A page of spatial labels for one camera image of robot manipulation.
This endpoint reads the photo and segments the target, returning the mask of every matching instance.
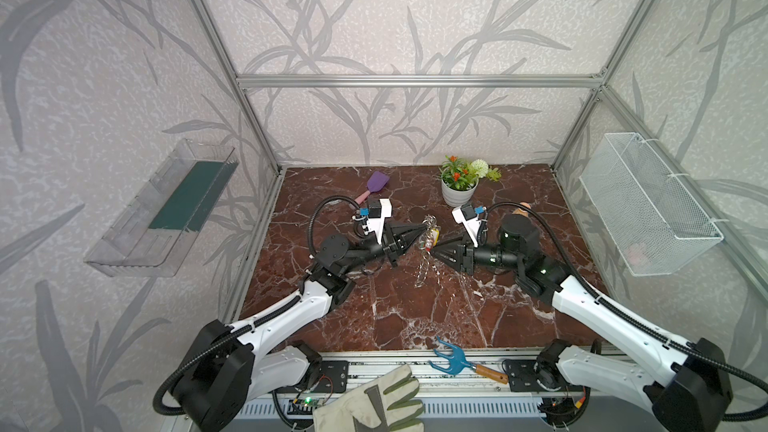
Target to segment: spatula head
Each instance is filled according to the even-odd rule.
[[[368,190],[370,190],[371,192],[378,192],[379,190],[384,188],[384,186],[388,182],[389,182],[389,176],[385,176],[379,171],[376,171],[368,179]]]

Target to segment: blue garden fork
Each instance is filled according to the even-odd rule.
[[[456,375],[462,370],[464,370],[465,368],[470,368],[474,370],[476,374],[481,375],[483,377],[496,380],[497,382],[501,382],[502,384],[509,383],[509,378],[507,377],[506,374],[499,372],[498,370],[487,368],[485,367],[485,365],[474,364],[469,360],[467,360],[466,356],[464,355],[464,350],[462,350],[462,348],[460,348],[459,346],[442,341],[440,340],[440,337],[437,337],[437,342],[448,346],[448,348],[453,350],[453,353],[450,355],[447,355],[447,354],[444,354],[443,352],[438,351],[437,349],[433,349],[432,351],[435,352],[435,355],[437,355],[438,357],[442,357],[448,361],[448,367],[447,368],[440,367],[439,365],[435,365],[435,363],[430,360],[429,365],[431,365],[432,368],[440,370],[441,372],[448,375]]]

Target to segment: white flower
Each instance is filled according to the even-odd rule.
[[[478,158],[469,164],[469,170],[477,174],[480,178],[485,177],[485,175],[488,174],[488,163],[482,158]]]

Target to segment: transparent tray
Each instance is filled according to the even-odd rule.
[[[640,134],[605,134],[580,180],[632,275],[671,274],[723,240]]]
[[[173,277],[237,165],[232,146],[181,139],[85,263],[111,277]]]

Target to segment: gray floor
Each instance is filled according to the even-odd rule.
[[[427,419],[426,432],[547,432],[552,430],[539,419]],[[571,432],[664,432],[656,419],[623,400],[592,397],[589,408]],[[287,432],[279,420],[233,420],[223,432]]]

